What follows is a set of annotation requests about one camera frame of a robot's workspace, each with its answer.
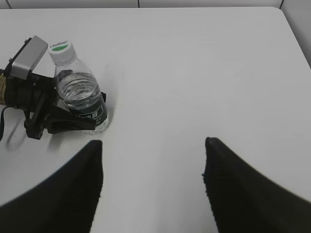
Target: water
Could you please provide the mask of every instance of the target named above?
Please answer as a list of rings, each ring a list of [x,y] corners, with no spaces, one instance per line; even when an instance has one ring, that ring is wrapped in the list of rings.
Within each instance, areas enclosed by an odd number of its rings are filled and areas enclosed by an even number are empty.
[[[70,112],[75,115],[96,120],[96,134],[108,125],[108,112],[96,79],[90,73],[72,73],[57,76],[57,92]]]

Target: white table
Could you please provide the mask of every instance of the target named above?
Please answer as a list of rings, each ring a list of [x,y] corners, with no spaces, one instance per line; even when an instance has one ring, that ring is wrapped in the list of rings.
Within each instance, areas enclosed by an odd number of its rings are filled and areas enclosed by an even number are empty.
[[[112,117],[103,135],[37,141],[25,137],[22,112],[8,109],[0,204],[99,138],[104,191],[93,233],[214,233],[201,178],[207,136],[311,200],[311,71],[278,9],[1,10],[0,28],[0,67],[27,37],[72,40]],[[53,69],[46,54],[35,72]]]

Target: white bottle cap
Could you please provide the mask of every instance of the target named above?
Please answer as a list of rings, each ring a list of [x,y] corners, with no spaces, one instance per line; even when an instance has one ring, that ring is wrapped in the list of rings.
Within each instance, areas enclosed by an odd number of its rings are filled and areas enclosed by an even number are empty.
[[[69,64],[77,58],[76,51],[68,40],[50,45],[49,54],[57,66]]]

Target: black strap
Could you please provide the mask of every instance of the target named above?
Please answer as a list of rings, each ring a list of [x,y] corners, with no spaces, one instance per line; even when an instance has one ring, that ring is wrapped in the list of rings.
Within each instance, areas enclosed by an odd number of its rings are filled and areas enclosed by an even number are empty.
[[[8,107],[2,109],[1,117],[0,117],[0,141],[2,140],[3,133],[4,133],[4,110]]]

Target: bottle label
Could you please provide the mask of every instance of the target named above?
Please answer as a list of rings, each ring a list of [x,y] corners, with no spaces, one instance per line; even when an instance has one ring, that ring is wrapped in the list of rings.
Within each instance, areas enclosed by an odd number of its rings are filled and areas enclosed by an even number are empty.
[[[96,126],[101,125],[108,116],[108,111],[102,96],[100,96],[99,100],[92,106],[80,110],[70,109],[70,112],[76,116],[96,120]]]

